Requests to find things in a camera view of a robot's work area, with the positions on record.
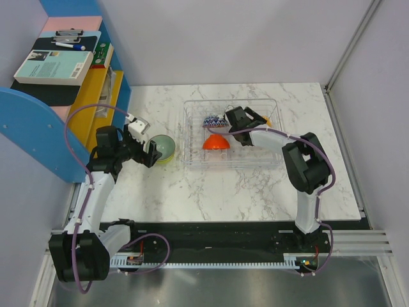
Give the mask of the yellow bowl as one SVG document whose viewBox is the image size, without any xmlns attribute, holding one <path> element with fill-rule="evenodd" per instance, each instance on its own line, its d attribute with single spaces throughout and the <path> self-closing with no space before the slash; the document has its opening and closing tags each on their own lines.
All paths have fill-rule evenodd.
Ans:
<svg viewBox="0 0 409 307">
<path fill-rule="evenodd" d="M 272 122 L 270 121 L 270 119 L 267 116 L 262 116 L 262 118 L 266 121 L 266 124 L 272 128 Z"/>
</svg>

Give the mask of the blue orange patterned bowl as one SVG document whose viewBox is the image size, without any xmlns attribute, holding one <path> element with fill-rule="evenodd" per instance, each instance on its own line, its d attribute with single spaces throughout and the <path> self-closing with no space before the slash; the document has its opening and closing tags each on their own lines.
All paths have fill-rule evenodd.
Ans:
<svg viewBox="0 0 409 307">
<path fill-rule="evenodd" d="M 221 127 L 228 127 L 229 122 L 223 117 L 219 115 L 211 115 L 207 116 L 203 120 L 202 127 L 203 128 L 221 128 Z"/>
</svg>

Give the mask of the solid orange bowl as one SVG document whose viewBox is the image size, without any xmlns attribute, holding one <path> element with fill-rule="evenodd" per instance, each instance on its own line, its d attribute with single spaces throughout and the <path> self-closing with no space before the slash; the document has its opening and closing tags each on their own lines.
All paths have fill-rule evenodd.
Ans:
<svg viewBox="0 0 409 307">
<path fill-rule="evenodd" d="M 211 134 L 203 143 L 203 150 L 228 150 L 230 144 L 226 138 L 219 134 Z"/>
</svg>

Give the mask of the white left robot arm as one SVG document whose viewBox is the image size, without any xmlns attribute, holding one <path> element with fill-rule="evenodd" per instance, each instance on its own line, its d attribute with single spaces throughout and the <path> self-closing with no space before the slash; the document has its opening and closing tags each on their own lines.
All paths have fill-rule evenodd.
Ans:
<svg viewBox="0 0 409 307">
<path fill-rule="evenodd" d="M 130 223 L 114 222 L 100 231 L 102 214 L 123 163 L 133 160 L 152 167 L 162 156 L 155 142 L 146 143 L 149 124 L 136 120 L 122 129 L 105 126 L 96 131 L 96 146 L 86 165 L 86 181 L 81 185 L 75 211 L 60 234 L 52 235 L 49 251 L 59 281 L 81 282 L 106 279 L 111 258 L 123 248 L 135 251 L 138 233 Z"/>
</svg>

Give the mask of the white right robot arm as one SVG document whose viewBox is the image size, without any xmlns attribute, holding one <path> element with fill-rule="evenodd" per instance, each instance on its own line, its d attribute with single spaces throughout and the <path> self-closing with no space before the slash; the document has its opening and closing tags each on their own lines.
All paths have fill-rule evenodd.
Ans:
<svg viewBox="0 0 409 307">
<path fill-rule="evenodd" d="M 288 179 L 297 191 L 297 215 L 293 235 L 294 247 L 309 251 L 316 243 L 315 232 L 320 226 L 320 197 L 336 181 L 334 167 L 329 161 L 317 135 L 312 132 L 294 136 L 273 129 L 267 120 L 249 107 L 226 111 L 229 135 L 242 146 L 255 146 L 282 153 Z"/>
</svg>

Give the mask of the lime green bowl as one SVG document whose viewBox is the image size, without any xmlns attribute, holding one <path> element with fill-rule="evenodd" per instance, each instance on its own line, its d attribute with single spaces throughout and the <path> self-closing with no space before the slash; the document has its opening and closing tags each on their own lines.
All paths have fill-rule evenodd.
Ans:
<svg viewBox="0 0 409 307">
<path fill-rule="evenodd" d="M 164 152 L 162 153 L 161 157 L 156 161 L 157 164 L 167 164 L 169 163 L 174 157 L 174 151 L 172 152 Z"/>
</svg>

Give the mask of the pale green-grey bowl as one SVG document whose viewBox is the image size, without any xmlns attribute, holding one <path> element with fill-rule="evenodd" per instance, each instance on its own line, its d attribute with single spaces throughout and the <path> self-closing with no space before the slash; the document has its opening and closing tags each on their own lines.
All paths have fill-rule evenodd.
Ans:
<svg viewBox="0 0 409 307">
<path fill-rule="evenodd" d="M 161 153 L 172 152 L 176 150 L 176 143 L 170 136 L 159 134 L 153 136 L 150 140 L 153 140 L 157 144 L 157 150 Z"/>
</svg>

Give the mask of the yellow folder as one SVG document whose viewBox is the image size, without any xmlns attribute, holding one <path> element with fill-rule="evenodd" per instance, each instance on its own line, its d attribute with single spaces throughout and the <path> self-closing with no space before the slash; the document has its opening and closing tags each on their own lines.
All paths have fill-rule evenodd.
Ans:
<svg viewBox="0 0 409 307">
<path fill-rule="evenodd" d="M 79 94 L 70 108 L 69 115 L 80 107 L 98 103 L 107 71 L 107 68 L 88 70 Z M 114 116 L 113 109 L 107 111 L 106 117 L 95 118 L 95 112 L 96 107 L 86 108 L 74 115 L 68 124 L 68 128 L 89 152 L 96 147 L 97 128 L 111 125 Z"/>
</svg>

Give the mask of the green book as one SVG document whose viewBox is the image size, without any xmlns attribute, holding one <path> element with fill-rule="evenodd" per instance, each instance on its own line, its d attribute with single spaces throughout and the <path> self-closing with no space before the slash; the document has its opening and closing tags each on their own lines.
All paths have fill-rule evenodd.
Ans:
<svg viewBox="0 0 409 307">
<path fill-rule="evenodd" d="M 111 62 L 114 48 L 112 43 L 99 43 L 94 51 L 92 69 L 107 68 Z"/>
</svg>

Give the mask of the blue shelf unit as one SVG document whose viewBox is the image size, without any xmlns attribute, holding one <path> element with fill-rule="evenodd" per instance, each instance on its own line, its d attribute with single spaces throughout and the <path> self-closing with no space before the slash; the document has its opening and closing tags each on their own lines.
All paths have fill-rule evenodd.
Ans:
<svg viewBox="0 0 409 307">
<path fill-rule="evenodd" d="M 101 17 L 100 1 L 39 1 L 49 18 Z M 123 77 L 116 107 L 127 111 L 132 90 Z M 67 183 L 81 183 L 86 172 L 70 153 L 65 123 L 51 107 L 28 94 L 1 88 L 1 134 Z M 89 152 L 67 130 L 68 142 L 77 157 L 87 164 Z"/>
</svg>

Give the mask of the blue white marker pen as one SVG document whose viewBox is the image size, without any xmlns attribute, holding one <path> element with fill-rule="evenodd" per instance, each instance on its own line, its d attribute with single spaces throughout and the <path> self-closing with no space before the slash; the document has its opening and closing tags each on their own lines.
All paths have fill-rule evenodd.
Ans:
<svg viewBox="0 0 409 307">
<path fill-rule="evenodd" d="M 71 44 L 71 43 L 56 42 L 55 45 L 58 46 L 58 47 L 73 49 L 75 51 L 85 51 L 86 50 L 85 46 L 83 46 L 83 45 L 75 45 L 75 44 Z"/>
</svg>

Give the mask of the teal paperback book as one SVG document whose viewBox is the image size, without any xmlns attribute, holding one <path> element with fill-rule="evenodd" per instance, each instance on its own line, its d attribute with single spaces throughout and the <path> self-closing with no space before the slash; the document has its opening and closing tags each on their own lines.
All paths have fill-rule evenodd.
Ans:
<svg viewBox="0 0 409 307">
<path fill-rule="evenodd" d="M 13 77 L 22 84 L 81 86 L 92 62 L 89 51 L 32 50 Z"/>
</svg>

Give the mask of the pink board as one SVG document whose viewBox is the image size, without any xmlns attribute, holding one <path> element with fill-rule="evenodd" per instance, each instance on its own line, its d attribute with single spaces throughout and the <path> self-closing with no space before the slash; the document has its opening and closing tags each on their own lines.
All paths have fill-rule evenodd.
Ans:
<svg viewBox="0 0 409 307">
<path fill-rule="evenodd" d="M 82 17 L 49 17 L 44 25 L 39 38 L 52 37 L 56 35 L 56 31 L 60 30 L 83 30 L 81 35 L 81 44 L 84 37 L 95 36 L 94 46 L 87 51 L 95 51 L 95 47 L 100 39 L 100 26 L 102 24 L 101 16 L 82 16 Z"/>
</svg>

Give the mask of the aluminium frame rail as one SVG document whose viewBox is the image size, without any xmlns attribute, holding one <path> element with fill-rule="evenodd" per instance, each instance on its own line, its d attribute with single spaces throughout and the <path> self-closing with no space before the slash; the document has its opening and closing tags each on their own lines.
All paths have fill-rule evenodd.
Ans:
<svg viewBox="0 0 409 307">
<path fill-rule="evenodd" d="M 345 50 L 343 51 L 341 58 L 339 59 L 329 80 L 325 85 L 321 87 L 325 95 L 328 95 L 331 89 L 334 87 L 349 58 L 353 54 L 358 43 L 360 42 L 360 39 L 363 37 L 364 33 L 366 32 L 367 28 L 369 27 L 371 21 L 374 19 L 374 16 L 376 15 L 382 4 L 383 0 L 372 0 L 370 2 L 352 37 L 350 38 Z"/>
</svg>

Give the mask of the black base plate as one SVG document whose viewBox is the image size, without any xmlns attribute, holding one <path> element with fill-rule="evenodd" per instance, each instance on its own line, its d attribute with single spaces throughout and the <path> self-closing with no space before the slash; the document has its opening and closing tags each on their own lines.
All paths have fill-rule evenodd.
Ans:
<svg viewBox="0 0 409 307">
<path fill-rule="evenodd" d="M 330 238 L 322 229 L 305 235 L 285 222 L 161 222 L 119 219 L 130 227 L 132 245 L 123 253 L 141 253 L 149 262 L 281 262 L 286 254 L 323 255 Z"/>
</svg>

